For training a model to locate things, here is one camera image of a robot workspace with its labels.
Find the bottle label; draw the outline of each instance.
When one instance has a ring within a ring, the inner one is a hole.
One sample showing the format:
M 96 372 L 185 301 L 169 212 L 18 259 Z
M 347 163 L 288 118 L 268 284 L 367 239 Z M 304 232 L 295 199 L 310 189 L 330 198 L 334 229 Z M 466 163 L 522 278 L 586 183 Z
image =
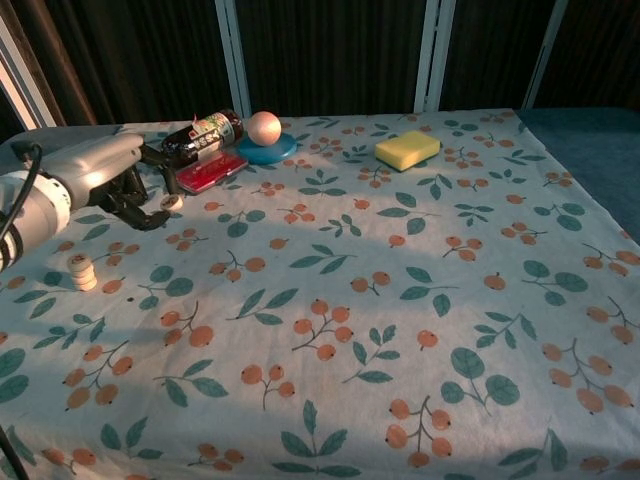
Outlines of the bottle label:
M 214 113 L 191 123 L 189 138 L 200 153 L 215 151 L 234 140 L 233 126 L 222 113 Z

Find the floral tablecloth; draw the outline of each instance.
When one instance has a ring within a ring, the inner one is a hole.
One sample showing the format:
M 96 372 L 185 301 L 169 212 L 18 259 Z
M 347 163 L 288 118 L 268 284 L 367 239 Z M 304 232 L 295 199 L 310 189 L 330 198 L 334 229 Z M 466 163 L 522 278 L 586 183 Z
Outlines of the floral tablecloth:
M 282 121 L 283 163 L 152 232 L 77 212 L 0 277 L 0 422 L 30 475 L 637 478 L 640 248 L 518 117 Z M 375 160 L 414 129 L 437 157 Z

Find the sponge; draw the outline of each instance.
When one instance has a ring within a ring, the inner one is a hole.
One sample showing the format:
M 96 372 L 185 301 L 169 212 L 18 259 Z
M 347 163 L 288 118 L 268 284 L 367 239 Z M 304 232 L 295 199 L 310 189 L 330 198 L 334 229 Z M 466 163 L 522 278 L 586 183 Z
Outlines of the sponge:
M 376 145 L 376 158 L 402 172 L 440 151 L 440 140 L 417 131 Z

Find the blue plate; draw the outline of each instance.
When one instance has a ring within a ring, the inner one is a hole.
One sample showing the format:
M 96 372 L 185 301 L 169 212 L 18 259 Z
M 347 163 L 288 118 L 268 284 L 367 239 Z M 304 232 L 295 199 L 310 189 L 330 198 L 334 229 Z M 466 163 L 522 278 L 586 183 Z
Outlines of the blue plate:
M 295 139 L 288 133 L 283 133 L 273 145 L 261 147 L 245 137 L 236 150 L 239 155 L 246 158 L 253 165 L 266 165 L 269 163 L 281 162 L 290 155 L 296 153 L 298 145 Z

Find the pink ball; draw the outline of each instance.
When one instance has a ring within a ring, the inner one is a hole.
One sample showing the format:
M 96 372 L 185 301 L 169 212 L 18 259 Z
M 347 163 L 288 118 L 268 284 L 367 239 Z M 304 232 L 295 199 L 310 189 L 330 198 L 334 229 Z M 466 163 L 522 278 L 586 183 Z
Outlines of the pink ball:
M 263 147 L 276 143 L 280 138 L 281 132 L 280 120 L 270 112 L 258 112 L 247 123 L 249 138 L 256 145 Z

